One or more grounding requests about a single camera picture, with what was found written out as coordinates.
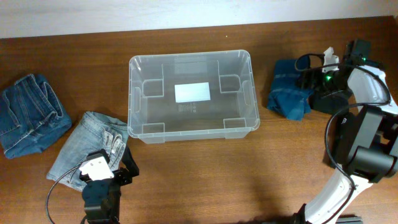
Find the dark blue folded jeans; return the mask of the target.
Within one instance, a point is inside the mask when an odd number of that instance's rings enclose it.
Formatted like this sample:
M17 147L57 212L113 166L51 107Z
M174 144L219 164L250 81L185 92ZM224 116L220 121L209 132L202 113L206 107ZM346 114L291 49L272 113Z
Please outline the dark blue folded jeans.
M44 152L71 126L43 75L26 75L1 92L1 146L8 159Z

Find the white label in container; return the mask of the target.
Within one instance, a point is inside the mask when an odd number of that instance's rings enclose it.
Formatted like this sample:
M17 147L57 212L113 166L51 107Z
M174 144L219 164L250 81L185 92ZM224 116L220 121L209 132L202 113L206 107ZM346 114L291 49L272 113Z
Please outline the white label in container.
M208 82L175 85L176 103L189 103L209 100L211 100L211 96Z

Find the large black garment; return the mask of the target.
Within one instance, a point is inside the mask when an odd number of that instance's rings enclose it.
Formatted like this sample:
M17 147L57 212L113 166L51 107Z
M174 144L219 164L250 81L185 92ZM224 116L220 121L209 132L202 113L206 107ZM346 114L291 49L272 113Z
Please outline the large black garment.
M347 112L336 116L330 124L330 128L328 130L328 148L335 162L338 162L338 145L344 138L346 130L353 122L353 119L354 114L351 112Z

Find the clear plastic storage container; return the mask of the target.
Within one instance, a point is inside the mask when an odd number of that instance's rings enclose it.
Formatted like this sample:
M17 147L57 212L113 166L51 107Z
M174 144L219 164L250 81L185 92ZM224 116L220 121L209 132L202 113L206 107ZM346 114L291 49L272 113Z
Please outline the clear plastic storage container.
M175 85L208 82L209 101L175 102ZM146 144L244 138L260 125L245 50L136 55L129 61L127 131Z

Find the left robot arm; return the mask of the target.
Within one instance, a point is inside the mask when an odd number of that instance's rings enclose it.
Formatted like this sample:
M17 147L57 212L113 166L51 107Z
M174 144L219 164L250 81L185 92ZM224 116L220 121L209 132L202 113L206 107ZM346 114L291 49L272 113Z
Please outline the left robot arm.
M88 223L119 223L121 187L132 183L139 168L131 151L125 148L121 162L124 167L112 171L110 158L104 149L91 152L80 165L80 180L86 183L82 191L85 219Z

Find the small black garment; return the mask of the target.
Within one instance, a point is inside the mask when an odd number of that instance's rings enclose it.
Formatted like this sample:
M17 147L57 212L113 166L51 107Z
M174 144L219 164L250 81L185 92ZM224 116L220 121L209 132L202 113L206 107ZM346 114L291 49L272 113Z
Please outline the small black garment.
M351 90L337 90L330 93L318 91L310 96L309 105L315 111L333 114L349 104L348 100L352 94Z

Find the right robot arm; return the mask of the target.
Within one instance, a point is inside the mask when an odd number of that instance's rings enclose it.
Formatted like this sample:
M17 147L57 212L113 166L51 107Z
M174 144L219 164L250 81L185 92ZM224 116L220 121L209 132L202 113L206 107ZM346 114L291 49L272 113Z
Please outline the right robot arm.
M342 60L329 48L316 55L322 66L295 67L297 86L315 92L313 107L331 113L325 151L335 171L291 223L362 223L342 213L361 192L397 173L397 104L383 64L369 59L370 48L367 40L355 39Z

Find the light blue jeans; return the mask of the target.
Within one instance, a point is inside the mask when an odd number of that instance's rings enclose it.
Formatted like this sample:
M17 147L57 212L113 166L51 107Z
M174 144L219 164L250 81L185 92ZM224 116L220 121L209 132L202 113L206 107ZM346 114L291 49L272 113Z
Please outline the light blue jeans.
M87 111L61 148L46 178L54 181L60 179L61 184L81 192L86 183L80 180L80 171L77 169L68 175L65 173L81 164L89 153L100 149L104 149L109 156L109 168L119 169L128 137L126 123L105 114Z

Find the teal blue garment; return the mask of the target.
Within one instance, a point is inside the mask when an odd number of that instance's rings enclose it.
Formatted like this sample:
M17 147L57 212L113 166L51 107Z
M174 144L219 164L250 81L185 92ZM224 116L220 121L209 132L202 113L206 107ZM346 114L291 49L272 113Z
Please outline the teal blue garment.
M296 59L276 61L267 109L289 120L301 121L305 114L311 112L308 98L313 90L301 89L296 85L301 73L296 71L295 62Z

